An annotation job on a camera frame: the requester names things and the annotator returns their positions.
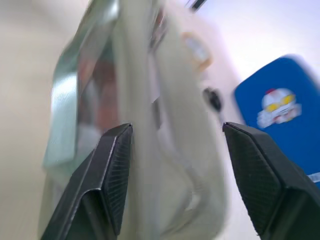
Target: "cartoon character print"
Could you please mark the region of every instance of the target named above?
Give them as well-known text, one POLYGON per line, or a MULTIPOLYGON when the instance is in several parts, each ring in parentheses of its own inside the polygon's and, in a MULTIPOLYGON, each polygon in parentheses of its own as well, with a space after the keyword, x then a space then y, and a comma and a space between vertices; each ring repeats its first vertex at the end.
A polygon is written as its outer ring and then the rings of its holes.
POLYGON ((263 110, 258 113, 257 124, 264 129, 272 124, 282 124, 301 115, 301 104, 287 88, 270 89, 262 99, 263 110))

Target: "white wall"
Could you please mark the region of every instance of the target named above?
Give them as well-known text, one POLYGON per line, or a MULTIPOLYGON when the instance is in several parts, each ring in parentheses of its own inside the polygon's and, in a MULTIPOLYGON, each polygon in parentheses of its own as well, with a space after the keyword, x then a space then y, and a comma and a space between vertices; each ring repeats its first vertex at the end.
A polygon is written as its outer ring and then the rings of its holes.
POLYGON ((68 29, 61 27, 47 10, 50 8, 31 0, 0 1, 0 239, 3 240, 37 239, 52 75, 63 47, 73 34, 68 34, 68 29))
POLYGON ((286 54, 320 76, 320 1, 207 0, 197 14, 219 27, 242 80, 286 54))

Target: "white surface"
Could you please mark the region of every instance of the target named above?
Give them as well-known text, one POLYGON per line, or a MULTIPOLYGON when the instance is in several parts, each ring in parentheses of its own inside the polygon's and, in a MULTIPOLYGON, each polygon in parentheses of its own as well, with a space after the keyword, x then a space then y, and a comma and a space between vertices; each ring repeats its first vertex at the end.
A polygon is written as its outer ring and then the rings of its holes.
MULTIPOLYGON (((37 239, 52 74, 63 47, 74 34, 51 17, 50 10, 31 0, 0 1, 0 239, 3 240, 37 239)), ((66 25, 68 17, 72 15, 64 16, 66 25)))
POLYGON ((243 81, 286 54, 302 56, 320 76, 319 12, 316 0, 208 0, 197 15, 218 26, 243 81))

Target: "blue cover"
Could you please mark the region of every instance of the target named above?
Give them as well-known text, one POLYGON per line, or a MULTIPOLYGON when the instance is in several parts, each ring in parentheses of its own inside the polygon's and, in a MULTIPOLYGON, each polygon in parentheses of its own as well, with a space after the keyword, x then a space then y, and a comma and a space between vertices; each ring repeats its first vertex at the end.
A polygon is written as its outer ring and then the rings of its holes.
POLYGON ((235 89, 248 126, 268 133, 320 188, 320 93, 291 58, 264 66, 235 89))

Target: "cartoon sticker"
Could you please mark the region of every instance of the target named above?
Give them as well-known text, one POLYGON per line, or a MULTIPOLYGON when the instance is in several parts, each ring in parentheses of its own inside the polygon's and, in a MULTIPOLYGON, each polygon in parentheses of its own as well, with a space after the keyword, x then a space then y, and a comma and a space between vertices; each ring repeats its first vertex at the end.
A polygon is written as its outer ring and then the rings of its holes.
POLYGON ((268 90, 262 98, 262 108, 257 116, 257 124, 262 129, 289 122, 302 113, 301 104, 296 103, 296 95, 287 88, 268 90))

